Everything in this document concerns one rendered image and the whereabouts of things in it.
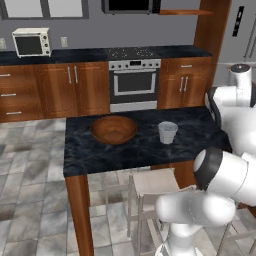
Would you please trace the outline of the white wooden stool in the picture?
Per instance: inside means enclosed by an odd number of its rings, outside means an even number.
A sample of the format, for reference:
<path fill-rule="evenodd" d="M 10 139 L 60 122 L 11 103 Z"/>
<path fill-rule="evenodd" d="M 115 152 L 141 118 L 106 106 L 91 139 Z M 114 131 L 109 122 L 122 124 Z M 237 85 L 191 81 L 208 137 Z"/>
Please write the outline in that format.
<path fill-rule="evenodd" d="M 159 196 L 166 193 L 179 191 L 173 168 L 136 172 L 129 175 L 128 183 L 128 216 L 127 236 L 131 236 L 131 222 L 138 222 L 137 230 L 137 256 L 153 256 L 153 252 L 141 252 L 142 224 L 146 221 L 152 237 L 154 247 L 161 242 L 155 228 L 156 210 L 155 203 Z M 132 214 L 132 192 L 138 199 L 137 214 Z"/>
<path fill-rule="evenodd" d="M 234 219 L 225 227 L 216 256 L 223 256 L 224 245 L 235 242 L 243 256 L 256 256 L 256 215 L 239 209 Z"/>
<path fill-rule="evenodd" d="M 127 190 L 129 187 L 129 183 L 124 181 L 124 173 L 121 170 L 118 170 L 116 172 L 116 176 L 117 176 L 118 184 L 109 185 L 107 183 L 107 174 L 105 172 L 102 172 L 100 174 L 102 188 L 104 190 L 104 195 L 105 195 L 105 205 L 108 205 L 109 203 L 110 192 L 119 192 L 119 191 Z"/>

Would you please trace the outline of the tall brown wooden panel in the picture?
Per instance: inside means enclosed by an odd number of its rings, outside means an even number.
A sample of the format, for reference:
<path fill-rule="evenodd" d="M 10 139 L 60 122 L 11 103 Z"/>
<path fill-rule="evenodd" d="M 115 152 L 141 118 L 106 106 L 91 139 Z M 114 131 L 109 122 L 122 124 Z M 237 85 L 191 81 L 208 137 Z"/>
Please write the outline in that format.
<path fill-rule="evenodd" d="M 200 0 L 200 11 L 210 15 L 199 15 L 197 19 L 194 45 L 212 55 L 206 88 L 210 89 L 218 64 L 226 24 L 232 0 Z"/>

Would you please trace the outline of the white toaster oven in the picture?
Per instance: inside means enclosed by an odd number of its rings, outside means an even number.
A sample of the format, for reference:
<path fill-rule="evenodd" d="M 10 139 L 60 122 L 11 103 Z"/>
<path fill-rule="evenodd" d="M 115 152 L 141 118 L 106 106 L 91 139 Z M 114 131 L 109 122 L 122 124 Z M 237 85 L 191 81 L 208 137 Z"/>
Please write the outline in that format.
<path fill-rule="evenodd" d="M 51 56 L 49 28 L 18 28 L 12 32 L 19 58 Z"/>

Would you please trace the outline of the brown wooden cupboard run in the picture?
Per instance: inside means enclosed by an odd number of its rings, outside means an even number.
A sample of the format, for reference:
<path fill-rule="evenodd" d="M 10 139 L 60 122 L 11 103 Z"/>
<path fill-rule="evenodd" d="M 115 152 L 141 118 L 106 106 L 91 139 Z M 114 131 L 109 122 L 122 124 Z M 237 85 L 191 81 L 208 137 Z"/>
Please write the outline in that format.
<path fill-rule="evenodd" d="M 106 62 L 0 66 L 0 122 L 109 112 Z"/>
<path fill-rule="evenodd" d="M 157 108 L 203 106 L 210 64 L 210 57 L 162 59 Z"/>

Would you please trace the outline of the brown wooden wall shelf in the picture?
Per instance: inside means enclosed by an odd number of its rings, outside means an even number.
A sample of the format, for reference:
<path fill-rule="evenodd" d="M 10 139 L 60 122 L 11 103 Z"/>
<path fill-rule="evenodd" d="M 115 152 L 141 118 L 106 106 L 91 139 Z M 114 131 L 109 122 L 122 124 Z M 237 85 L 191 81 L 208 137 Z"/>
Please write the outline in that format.
<path fill-rule="evenodd" d="M 212 11 L 208 10 L 160 10 L 159 15 L 180 15 L 180 16 L 193 16 L 193 15 L 201 15 L 201 16 L 209 16 L 213 15 Z"/>

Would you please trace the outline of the black microwave oven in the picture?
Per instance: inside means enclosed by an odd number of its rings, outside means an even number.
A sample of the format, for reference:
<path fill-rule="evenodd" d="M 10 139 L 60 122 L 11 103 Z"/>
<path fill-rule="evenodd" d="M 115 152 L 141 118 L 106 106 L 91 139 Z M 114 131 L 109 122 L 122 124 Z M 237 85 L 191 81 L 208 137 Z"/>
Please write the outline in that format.
<path fill-rule="evenodd" d="M 101 0 L 105 14 L 158 14 L 161 0 Z"/>

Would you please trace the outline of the dark marble wooden island table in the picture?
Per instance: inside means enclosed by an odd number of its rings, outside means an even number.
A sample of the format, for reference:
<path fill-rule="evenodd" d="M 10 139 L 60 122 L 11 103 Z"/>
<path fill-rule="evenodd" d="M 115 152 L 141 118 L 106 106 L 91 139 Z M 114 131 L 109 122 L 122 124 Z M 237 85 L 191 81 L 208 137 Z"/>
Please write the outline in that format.
<path fill-rule="evenodd" d="M 122 145 L 98 142 L 90 133 L 95 116 L 66 120 L 63 175 L 80 256 L 94 256 L 89 217 L 89 174 L 156 166 L 195 159 L 204 148 L 231 150 L 227 134 L 205 107 L 131 111 L 123 114 L 137 124 L 136 135 Z M 158 125 L 173 122 L 178 131 L 171 144 L 160 141 Z"/>

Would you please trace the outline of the stainless steel oven with hob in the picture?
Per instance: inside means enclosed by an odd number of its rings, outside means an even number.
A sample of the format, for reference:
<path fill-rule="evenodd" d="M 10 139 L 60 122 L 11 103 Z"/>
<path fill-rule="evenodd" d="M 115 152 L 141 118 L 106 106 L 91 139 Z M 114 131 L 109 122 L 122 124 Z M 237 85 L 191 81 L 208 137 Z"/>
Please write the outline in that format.
<path fill-rule="evenodd" d="M 150 47 L 109 48 L 110 112 L 157 108 L 160 56 Z"/>

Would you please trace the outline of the grey framed window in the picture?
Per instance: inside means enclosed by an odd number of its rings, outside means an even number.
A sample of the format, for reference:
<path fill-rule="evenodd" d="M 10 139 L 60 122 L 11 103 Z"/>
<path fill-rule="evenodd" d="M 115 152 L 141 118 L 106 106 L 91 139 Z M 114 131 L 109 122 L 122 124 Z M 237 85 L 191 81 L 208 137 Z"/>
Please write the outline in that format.
<path fill-rule="evenodd" d="M 0 0 L 3 20 L 88 19 L 88 0 Z"/>

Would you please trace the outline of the brown wooden bowl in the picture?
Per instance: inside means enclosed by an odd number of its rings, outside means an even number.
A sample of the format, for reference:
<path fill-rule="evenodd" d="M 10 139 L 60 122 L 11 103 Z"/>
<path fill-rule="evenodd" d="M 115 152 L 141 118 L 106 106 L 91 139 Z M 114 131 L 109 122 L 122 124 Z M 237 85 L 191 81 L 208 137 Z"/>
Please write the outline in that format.
<path fill-rule="evenodd" d="M 134 120 L 124 116 L 105 116 L 90 125 L 92 136 L 101 143 L 120 145 L 131 140 L 137 132 Z"/>

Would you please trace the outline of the clear glass of water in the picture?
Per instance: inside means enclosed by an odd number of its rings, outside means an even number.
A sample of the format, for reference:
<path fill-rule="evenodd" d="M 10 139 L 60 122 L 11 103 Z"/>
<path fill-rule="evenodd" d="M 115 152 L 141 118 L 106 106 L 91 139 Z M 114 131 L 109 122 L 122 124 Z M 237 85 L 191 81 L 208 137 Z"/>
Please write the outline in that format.
<path fill-rule="evenodd" d="M 163 121 L 158 125 L 160 141 L 163 144 L 171 144 L 178 131 L 178 126 L 169 121 Z"/>

